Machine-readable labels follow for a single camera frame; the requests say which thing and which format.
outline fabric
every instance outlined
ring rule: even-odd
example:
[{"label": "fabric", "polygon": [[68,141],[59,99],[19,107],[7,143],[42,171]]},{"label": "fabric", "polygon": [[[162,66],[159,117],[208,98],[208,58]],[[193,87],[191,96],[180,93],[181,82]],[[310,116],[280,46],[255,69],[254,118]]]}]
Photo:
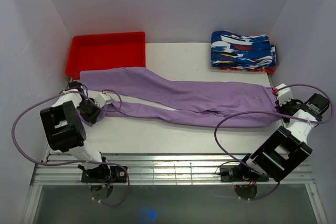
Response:
[{"label": "fabric", "polygon": [[275,46],[267,35],[215,31],[211,37],[211,64],[220,69],[272,73],[276,67]]},{"label": "fabric", "polygon": [[[242,111],[276,112],[276,97],[271,88],[241,82],[169,81],[142,67],[82,71],[80,82],[89,90],[111,89],[128,95],[158,102],[176,109],[166,110],[150,105],[123,102],[120,112],[101,112],[104,116],[133,116],[161,119],[171,123],[215,127],[226,115]],[[117,108],[114,101],[108,109]],[[279,117],[249,114],[232,118],[222,127],[263,127]]]}]

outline wall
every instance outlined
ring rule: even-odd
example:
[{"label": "wall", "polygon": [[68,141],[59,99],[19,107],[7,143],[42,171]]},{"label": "wall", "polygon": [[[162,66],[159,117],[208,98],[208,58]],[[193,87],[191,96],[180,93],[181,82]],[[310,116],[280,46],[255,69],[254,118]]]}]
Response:
[{"label": "wall", "polygon": [[[277,45],[279,67],[275,85],[309,83],[324,89],[336,101],[336,0],[288,0],[270,37]],[[308,98],[313,90],[296,89]],[[336,122],[319,125],[308,138],[310,163],[329,223],[336,223]]]},{"label": "wall", "polygon": [[[12,123],[66,85],[70,36],[51,0],[0,0],[0,6],[0,223],[11,224],[20,222],[34,168],[12,143]],[[39,109],[18,124],[17,138],[42,158],[47,143]]]},{"label": "wall", "polygon": [[72,36],[143,30],[148,42],[269,33],[286,0],[52,0]]}]

